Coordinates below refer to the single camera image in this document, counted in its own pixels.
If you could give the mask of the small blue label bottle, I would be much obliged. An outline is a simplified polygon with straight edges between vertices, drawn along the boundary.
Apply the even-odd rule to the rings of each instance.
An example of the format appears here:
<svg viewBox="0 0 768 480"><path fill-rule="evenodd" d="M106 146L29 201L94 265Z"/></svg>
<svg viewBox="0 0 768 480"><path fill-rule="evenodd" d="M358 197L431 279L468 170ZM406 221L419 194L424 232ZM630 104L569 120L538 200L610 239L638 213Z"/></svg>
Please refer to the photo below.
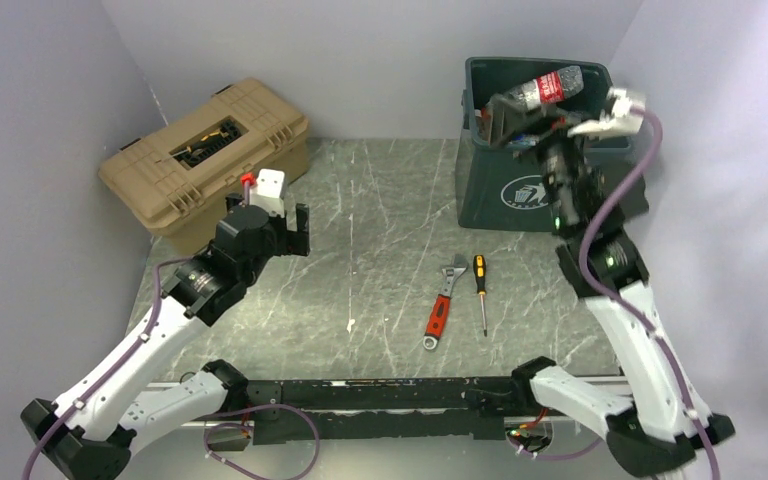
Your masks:
<svg viewBox="0 0 768 480"><path fill-rule="evenodd" d="M533 148L541 142L540 135L518 135L511 139L510 144L522 148Z"/></svg>

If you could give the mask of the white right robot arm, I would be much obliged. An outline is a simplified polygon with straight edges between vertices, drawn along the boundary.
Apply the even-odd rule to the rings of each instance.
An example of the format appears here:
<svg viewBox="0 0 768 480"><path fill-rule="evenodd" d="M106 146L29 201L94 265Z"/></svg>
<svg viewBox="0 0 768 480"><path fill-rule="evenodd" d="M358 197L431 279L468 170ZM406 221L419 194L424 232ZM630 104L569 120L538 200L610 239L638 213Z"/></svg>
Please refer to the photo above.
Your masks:
<svg viewBox="0 0 768 480"><path fill-rule="evenodd" d="M689 381L658 315L645 262L625 232L626 194L655 158L663 130L643 95L610 88L598 115L545 104L525 112L502 97L496 112L511 115L504 138L532 135L534 158L549 200L556 254L577 297L597 319L622 367L630 392L612 394L568 373L546 357L515 368L506 392L472 389L469 406L485 415L515 407L524 415L546 408L571 418L602 439L615 461L636 478L676 473L704 451L711 475L720 475L714 448L735 433ZM650 125L644 158L615 186L586 159L588 139L629 136Z"/></svg>

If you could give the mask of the red label clear bottle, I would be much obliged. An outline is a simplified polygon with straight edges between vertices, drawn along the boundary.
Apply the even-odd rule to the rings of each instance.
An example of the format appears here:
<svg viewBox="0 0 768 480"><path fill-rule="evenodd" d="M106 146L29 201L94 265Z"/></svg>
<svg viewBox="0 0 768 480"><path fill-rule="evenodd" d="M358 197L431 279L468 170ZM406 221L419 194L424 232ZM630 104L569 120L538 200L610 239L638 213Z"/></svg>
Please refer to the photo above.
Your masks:
<svg viewBox="0 0 768 480"><path fill-rule="evenodd" d="M526 111L567 100L584 89L583 72L573 65L554 70L508 90L504 97Z"/></svg>

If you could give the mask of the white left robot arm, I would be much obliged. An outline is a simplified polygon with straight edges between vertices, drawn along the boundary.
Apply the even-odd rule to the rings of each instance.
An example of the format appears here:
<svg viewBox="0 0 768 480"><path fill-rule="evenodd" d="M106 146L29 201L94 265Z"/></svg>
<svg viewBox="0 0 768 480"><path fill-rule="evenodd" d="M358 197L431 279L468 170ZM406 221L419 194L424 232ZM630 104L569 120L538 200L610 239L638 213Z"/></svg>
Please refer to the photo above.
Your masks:
<svg viewBox="0 0 768 480"><path fill-rule="evenodd" d="M203 416L232 420L250 408L248 379L224 360L137 401L175 354L244 299L271 258L310 252L308 205L296 205L295 230L281 197L231 194L226 205L214 238L197 254L172 260L171 278L161 282L162 267L155 267L153 305L139 325L73 387L22 410L35 443L22 478L44 455L69 479L114 479L139 450L179 425Z"/></svg>

